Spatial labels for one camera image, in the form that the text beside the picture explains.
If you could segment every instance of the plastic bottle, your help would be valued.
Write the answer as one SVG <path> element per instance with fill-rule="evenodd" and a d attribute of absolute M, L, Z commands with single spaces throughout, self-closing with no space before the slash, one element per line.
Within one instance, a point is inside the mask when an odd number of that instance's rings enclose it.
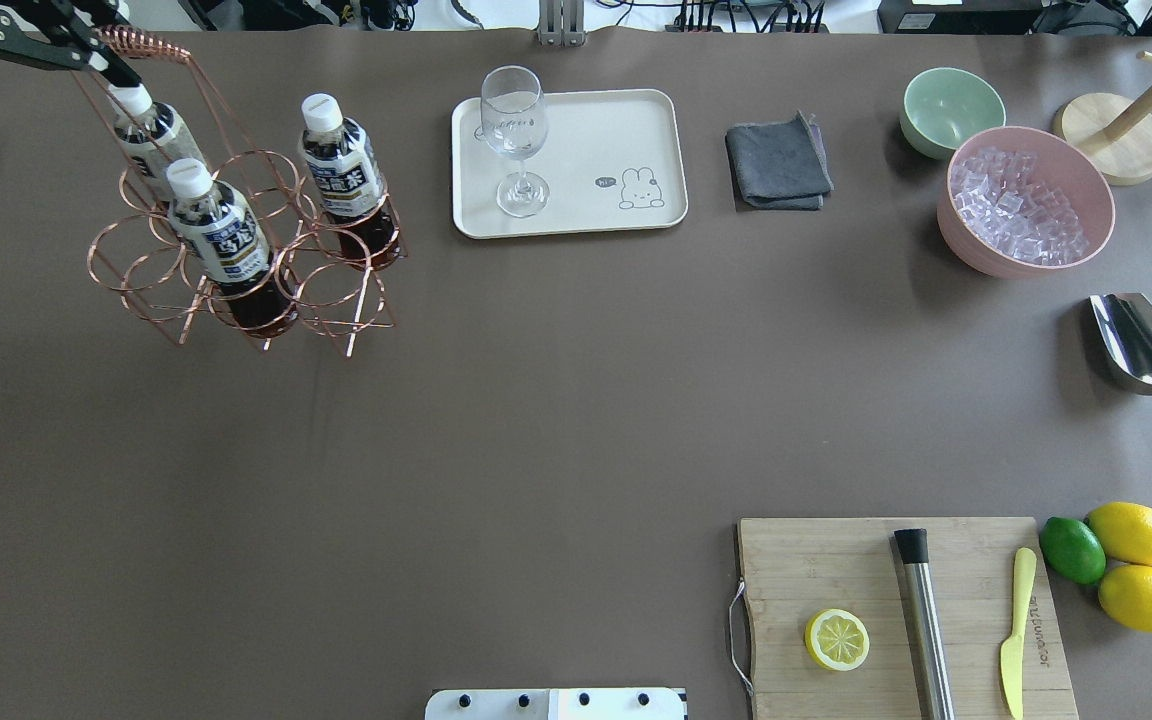
<path fill-rule="evenodd" d="M 168 167 L 175 199 L 172 228 L 219 288 L 234 321 L 252 338 L 275 338 L 296 321 L 291 301 L 279 290 L 282 278 L 270 274 L 274 252 L 242 192 L 214 181 L 202 160 L 187 158 Z"/>
<path fill-rule="evenodd" d="M 374 270 L 402 256 L 394 240 L 394 219 L 385 197 L 385 176 L 376 165 L 371 139 L 362 126 L 340 114 L 329 94 L 311 94 L 301 104 L 305 135 L 301 154 L 319 188 L 323 206 L 333 223 L 357 234 L 362 247 L 347 233 L 338 233 L 340 253 L 348 260 L 371 255 Z"/>
<path fill-rule="evenodd" d="M 119 145 L 136 164 L 150 190 L 154 191 L 156 199 L 162 205 L 168 204 L 172 200 L 172 185 L 166 179 L 168 165 L 187 158 L 206 164 L 194 134 L 189 132 L 173 106 L 156 103 L 143 85 L 111 85 L 109 96 Z"/>

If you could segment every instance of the lime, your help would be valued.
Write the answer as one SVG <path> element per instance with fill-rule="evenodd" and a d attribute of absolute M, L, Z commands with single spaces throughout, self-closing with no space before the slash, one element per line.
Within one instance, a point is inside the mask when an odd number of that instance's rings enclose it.
<path fill-rule="evenodd" d="M 869 657 L 869 632 L 851 612 L 831 607 L 814 614 L 804 632 L 808 654 L 829 670 L 854 670 Z"/>
<path fill-rule="evenodd" d="M 1089 585 L 1105 575 L 1105 550 L 1092 529 L 1074 518 L 1051 518 L 1038 535 L 1043 559 L 1062 577 Z"/>
<path fill-rule="evenodd" d="M 1120 564 L 1105 574 L 1098 591 L 1101 607 L 1119 623 L 1152 632 L 1152 568 Z"/>
<path fill-rule="evenodd" d="M 1135 564 L 1152 564 L 1152 507 L 1107 502 L 1087 513 L 1087 526 L 1105 555 Z"/>

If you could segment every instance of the folded napkin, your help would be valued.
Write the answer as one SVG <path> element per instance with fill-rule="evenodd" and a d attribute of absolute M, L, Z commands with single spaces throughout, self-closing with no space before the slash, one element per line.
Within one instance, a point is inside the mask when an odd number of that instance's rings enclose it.
<path fill-rule="evenodd" d="M 833 191 L 820 128 L 803 113 L 787 123 L 728 129 L 727 154 L 742 199 L 755 209 L 819 210 Z"/>

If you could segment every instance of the wooden round base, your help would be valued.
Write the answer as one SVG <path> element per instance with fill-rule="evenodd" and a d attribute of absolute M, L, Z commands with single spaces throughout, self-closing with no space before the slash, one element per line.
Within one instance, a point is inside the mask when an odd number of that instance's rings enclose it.
<path fill-rule="evenodd" d="M 1139 184 L 1152 179 L 1152 115 L 1116 141 L 1102 132 L 1132 101 L 1111 92 L 1075 97 L 1052 122 L 1053 131 L 1085 152 L 1111 184 Z"/>

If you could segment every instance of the pink bowl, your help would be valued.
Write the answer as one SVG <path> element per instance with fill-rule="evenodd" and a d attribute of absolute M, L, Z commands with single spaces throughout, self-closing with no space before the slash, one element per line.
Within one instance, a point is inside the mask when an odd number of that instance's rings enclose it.
<path fill-rule="evenodd" d="M 1074 268 L 1096 258 L 1114 232 L 1114 195 L 1101 172 L 1082 151 L 1049 132 L 1007 126 L 990 128 L 969 137 L 950 158 L 948 167 L 954 168 L 955 165 L 965 162 L 984 147 L 996 147 L 1005 152 L 1029 151 L 1037 154 L 1038 164 L 1034 165 L 1033 180 L 1047 183 L 1047 187 L 1059 187 L 1064 191 L 1071 209 L 1078 213 L 1084 236 L 1091 243 L 1091 249 L 1083 259 L 1068 265 L 1033 265 L 993 249 L 968 228 L 955 210 L 950 194 L 950 176 L 946 172 L 941 197 L 935 206 L 935 219 L 937 223 L 941 225 L 945 242 L 961 260 L 987 275 L 1033 278 Z"/>

